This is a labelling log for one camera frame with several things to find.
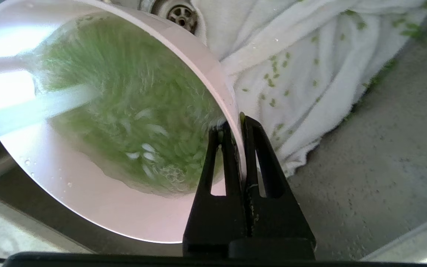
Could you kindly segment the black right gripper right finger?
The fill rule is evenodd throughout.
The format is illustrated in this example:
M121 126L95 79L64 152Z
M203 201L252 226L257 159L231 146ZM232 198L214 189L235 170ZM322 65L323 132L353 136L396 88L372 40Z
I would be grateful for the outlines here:
M261 124L243 123L247 178L244 188L247 237L241 257L314 258L316 239L286 181Z

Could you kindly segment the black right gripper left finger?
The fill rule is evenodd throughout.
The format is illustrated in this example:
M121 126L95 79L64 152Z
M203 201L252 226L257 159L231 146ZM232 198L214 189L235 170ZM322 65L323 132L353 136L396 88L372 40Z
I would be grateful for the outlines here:
M222 151L225 196L212 195L218 149ZM228 123L209 132L207 155L195 193L182 249L184 257L246 258L247 220L241 172Z

